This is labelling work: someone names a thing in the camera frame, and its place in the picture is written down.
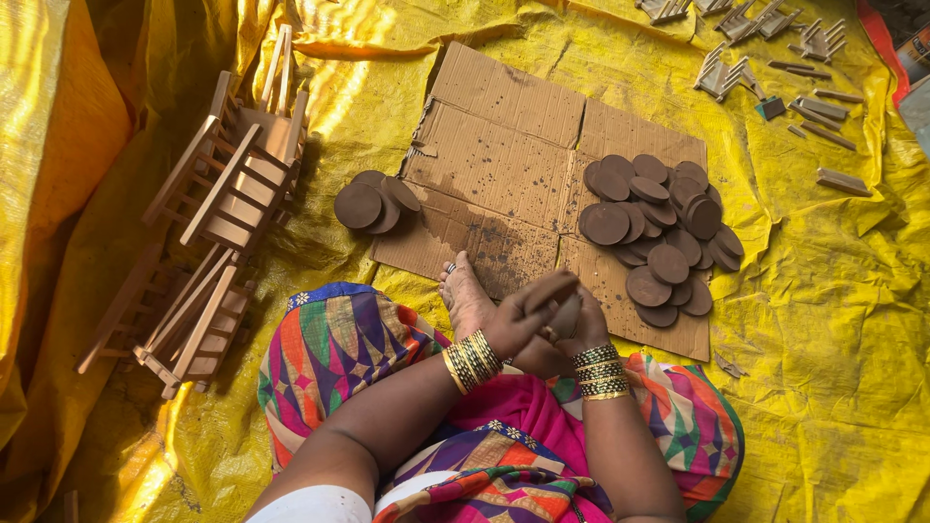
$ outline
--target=bangle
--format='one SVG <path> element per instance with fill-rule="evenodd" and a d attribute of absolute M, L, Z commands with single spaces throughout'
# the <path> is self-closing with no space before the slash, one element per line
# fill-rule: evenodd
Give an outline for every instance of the bangle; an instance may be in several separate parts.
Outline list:
<path fill-rule="evenodd" d="M 449 374 L 452 375 L 452 380 L 463 395 L 488 382 L 504 368 L 491 346 L 487 344 L 481 330 L 449 345 L 443 351 L 443 360 Z"/>

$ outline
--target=wooden chair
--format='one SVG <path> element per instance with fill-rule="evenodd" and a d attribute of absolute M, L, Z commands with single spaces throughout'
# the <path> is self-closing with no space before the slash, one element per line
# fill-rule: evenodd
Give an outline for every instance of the wooden chair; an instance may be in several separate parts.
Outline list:
<path fill-rule="evenodd" d="M 261 132 L 253 124 L 243 137 L 181 236 L 182 245 L 203 236 L 246 256 L 255 247 L 300 167 L 298 160 L 286 164 L 258 147 Z"/>
<path fill-rule="evenodd" d="M 255 289 L 252 281 L 242 288 L 233 285 L 237 271 L 236 265 L 223 268 L 173 368 L 142 346 L 134 349 L 136 357 L 165 382 L 163 398 L 174 398 L 183 382 L 197 381 L 195 390 L 204 392 L 216 376 Z"/>
<path fill-rule="evenodd" d="M 159 263 L 161 255 L 162 244 L 153 243 L 142 250 L 98 323 L 93 340 L 74 366 L 75 372 L 84 374 L 102 356 L 132 356 L 129 348 L 135 340 L 149 335 L 187 285 L 191 276 L 178 267 Z"/>

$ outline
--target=clay disc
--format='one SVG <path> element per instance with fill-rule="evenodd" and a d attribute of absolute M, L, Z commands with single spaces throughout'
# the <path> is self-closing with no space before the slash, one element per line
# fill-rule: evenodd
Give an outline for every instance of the clay disc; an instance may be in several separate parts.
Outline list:
<path fill-rule="evenodd" d="M 688 283 L 688 280 L 685 280 L 683 283 L 676 285 L 671 288 L 671 298 L 669 298 L 669 305 L 674 305 L 676 307 L 688 303 L 688 300 L 691 299 L 691 284 Z"/>
<path fill-rule="evenodd" d="M 662 183 L 669 178 L 665 164 L 651 154 L 639 154 L 633 158 L 633 168 L 636 169 L 636 176 L 648 178 L 655 183 Z"/>
<path fill-rule="evenodd" d="M 701 191 L 707 191 L 707 171 L 698 164 L 684 161 L 675 166 L 675 172 L 678 174 L 678 178 L 682 178 L 683 176 L 685 178 L 693 178 L 700 183 Z"/>
<path fill-rule="evenodd" d="M 700 183 L 693 178 L 679 178 L 669 185 L 671 202 L 679 208 L 684 208 L 684 202 L 695 194 L 703 193 Z"/>
<path fill-rule="evenodd" d="M 630 163 L 630 160 L 619 154 L 608 154 L 601 159 L 601 166 L 616 172 L 625 181 L 630 181 L 636 176 L 636 171 L 633 169 L 633 164 Z"/>
<path fill-rule="evenodd" d="M 678 319 L 678 307 L 674 305 L 649 308 L 634 303 L 633 309 L 636 310 L 636 314 L 643 320 L 643 323 L 659 329 L 668 327 Z"/>
<path fill-rule="evenodd" d="M 700 244 L 687 231 L 672 229 L 665 234 L 665 241 L 682 251 L 689 266 L 694 267 L 700 262 Z"/>
<path fill-rule="evenodd" d="M 717 230 L 717 234 L 713 236 L 712 241 L 717 244 L 720 250 L 730 256 L 739 258 L 746 253 L 743 249 L 743 242 L 739 241 L 737 234 L 725 223 L 720 224 L 720 229 Z"/>
<path fill-rule="evenodd" d="M 633 254 L 633 251 L 625 245 L 614 246 L 614 256 L 617 258 L 618 262 L 623 263 L 631 269 L 645 265 L 645 260 Z"/>
<path fill-rule="evenodd" d="M 627 296 L 643 307 L 658 307 L 671 296 L 671 286 L 656 280 L 649 267 L 636 267 L 627 276 Z"/>
<path fill-rule="evenodd" d="M 637 176 L 630 181 L 630 190 L 643 200 L 660 204 L 669 199 L 669 191 L 658 184 L 657 181 Z"/>
<path fill-rule="evenodd" d="M 336 219 L 350 229 L 365 229 L 381 214 L 381 196 L 371 185 L 350 183 L 333 202 Z"/>
<path fill-rule="evenodd" d="M 711 258 L 713 258 L 725 272 L 735 273 L 739 270 L 739 258 L 734 258 L 720 250 L 720 246 L 717 245 L 717 242 L 707 242 L 707 250 L 711 253 Z"/>
<path fill-rule="evenodd" d="M 597 194 L 597 192 L 594 191 L 593 182 L 594 182 L 594 175 L 597 174 L 597 171 L 600 168 L 601 168 L 601 162 L 594 160 L 593 162 L 589 163 L 584 168 L 584 175 L 581 177 L 581 179 L 584 181 L 584 186 L 587 187 L 588 190 L 591 191 L 592 194 Z"/>
<path fill-rule="evenodd" d="M 720 230 L 723 212 L 710 198 L 692 203 L 687 213 L 688 232 L 695 238 L 709 240 Z"/>
<path fill-rule="evenodd" d="M 643 217 L 643 222 L 643 235 L 640 237 L 658 238 L 659 236 L 662 236 L 661 227 L 655 225 L 651 220 L 647 220 L 645 217 Z"/>
<path fill-rule="evenodd" d="M 384 208 L 384 212 L 381 213 L 378 221 L 365 229 L 365 232 L 370 235 L 382 235 L 393 229 L 397 221 L 401 219 L 401 209 L 384 194 L 384 191 L 380 189 L 375 189 L 375 191 L 378 191 L 378 196 L 381 197 L 381 206 Z"/>
<path fill-rule="evenodd" d="M 622 202 L 630 197 L 630 186 L 627 185 L 627 181 L 620 176 L 620 173 L 606 168 L 604 164 L 601 164 L 601 168 L 591 176 L 591 184 L 597 194 L 609 202 Z"/>
<path fill-rule="evenodd" d="M 710 312 L 713 298 L 707 284 L 694 276 L 689 277 L 685 283 L 691 286 L 691 299 L 688 303 L 678 307 L 678 310 L 691 316 L 703 316 Z"/>
<path fill-rule="evenodd" d="M 623 236 L 623 239 L 620 240 L 620 245 L 626 245 L 634 240 L 639 239 L 643 235 L 643 229 L 645 228 L 645 216 L 643 212 L 637 207 L 636 204 L 630 202 L 618 202 L 617 205 L 620 206 L 627 213 L 627 217 L 630 218 L 630 230 L 627 231 L 627 235 Z"/>
<path fill-rule="evenodd" d="M 661 204 L 654 204 L 641 200 L 636 202 L 636 205 L 639 206 L 640 210 L 643 212 L 643 215 L 646 216 L 649 221 L 653 222 L 659 227 L 672 227 L 676 221 L 678 221 L 678 215 L 675 214 L 675 208 L 671 206 L 671 203 L 668 201 Z"/>
<path fill-rule="evenodd" d="M 614 245 L 630 229 L 630 218 L 620 206 L 595 204 L 585 216 L 582 233 L 598 245 Z"/>
<path fill-rule="evenodd" d="M 695 265 L 695 269 L 703 271 L 713 266 L 713 257 L 711 250 L 708 248 L 710 242 L 698 242 L 700 244 L 700 261 Z"/>
<path fill-rule="evenodd" d="M 723 199 L 721 199 L 720 193 L 717 192 L 717 188 L 716 188 L 716 187 L 714 187 L 713 185 L 710 185 L 710 184 L 708 183 L 708 185 L 707 185 L 707 191 L 705 191 L 705 192 L 707 193 L 707 196 L 710 196 L 710 197 L 711 197 L 711 200 L 717 202 L 717 205 L 719 205 L 720 208 L 723 208 L 723 207 L 724 207 L 724 201 L 723 201 Z"/>
<path fill-rule="evenodd" d="M 365 185 L 371 185 L 375 189 L 380 189 L 381 181 L 386 177 L 387 175 L 379 170 L 363 170 L 356 174 L 355 178 L 352 178 L 352 183 L 364 183 Z"/>
<path fill-rule="evenodd" d="M 682 251 L 668 244 L 658 245 L 650 250 L 646 262 L 656 280 L 666 285 L 678 285 L 691 273 L 691 267 Z"/>
<path fill-rule="evenodd" d="M 406 183 L 399 179 L 393 176 L 385 176 L 381 180 L 381 191 L 388 196 L 393 204 L 401 209 L 401 212 L 419 212 L 420 207 L 417 196 L 407 187 Z"/>
<path fill-rule="evenodd" d="M 645 260 L 649 257 L 649 252 L 659 245 L 665 244 L 665 238 L 659 236 L 658 238 L 640 238 L 633 243 L 629 244 L 630 252 L 638 256 L 640 259 Z"/>

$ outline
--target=colorful saree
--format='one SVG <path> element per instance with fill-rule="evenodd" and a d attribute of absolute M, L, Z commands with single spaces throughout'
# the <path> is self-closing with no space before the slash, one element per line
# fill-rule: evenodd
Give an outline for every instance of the colorful saree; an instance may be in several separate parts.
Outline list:
<path fill-rule="evenodd" d="M 259 373 L 272 470 L 334 409 L 379 378 L 438 354 L 449 340 L 413 310 L 370 286 L 336 283 L 291 297 Z M 742 464 L 736 413 L 700 366 L 627 364 L 644 419 L 672 469 L 689 521 L 703 521 L 732 489 Z M 570 380 L 500 375 L 463 397 L 437 429 L 440 443 L 398 470 L 459 474 L 389 505 L 375 521 L 607 521 L 610 504 L 587 476 L 583 425 L 569 411 Z"/>

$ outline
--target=wooden stick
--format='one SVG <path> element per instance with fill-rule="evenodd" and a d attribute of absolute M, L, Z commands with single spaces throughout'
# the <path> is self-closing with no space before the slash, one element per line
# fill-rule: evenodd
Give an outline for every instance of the wooden stick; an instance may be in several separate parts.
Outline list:
<path fill-rule="evenodd" d="M 820 138 L 825 138 L 829 141 L 832 141 L 833 143 L 836 143 L 837 145 L 842 145 L 843 147 L 845 147 L 846 149 L 849 149 L 850 151 L 856 150 L 856 145 L 853 142 L 847 140 L 846 138 L 843 138 L 840 135 L 833 134 L 826 129 L 817 127 L 810 122 L 802 122 L 801 128 L 811 131 L 812 133 L 818 135 Z"/>

